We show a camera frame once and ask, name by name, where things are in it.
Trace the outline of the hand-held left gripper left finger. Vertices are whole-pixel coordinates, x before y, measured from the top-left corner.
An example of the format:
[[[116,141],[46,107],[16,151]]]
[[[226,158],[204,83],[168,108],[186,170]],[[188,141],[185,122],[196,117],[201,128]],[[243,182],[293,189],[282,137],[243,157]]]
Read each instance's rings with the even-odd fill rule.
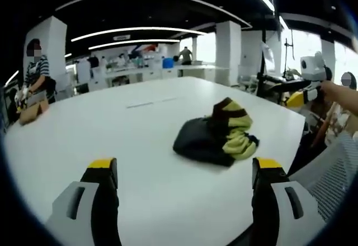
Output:
[[[94,160],[53,202],[45,226],[62,245],[121,245],[117,159]]]

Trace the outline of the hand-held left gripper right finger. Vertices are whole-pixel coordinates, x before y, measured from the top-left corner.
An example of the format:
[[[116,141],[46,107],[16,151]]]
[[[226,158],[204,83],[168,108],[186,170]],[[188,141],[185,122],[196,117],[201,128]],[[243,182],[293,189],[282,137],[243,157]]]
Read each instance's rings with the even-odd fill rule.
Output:
[[[325,226],[318,202],[273,159],[252,162],[252,245],[308,245]]]

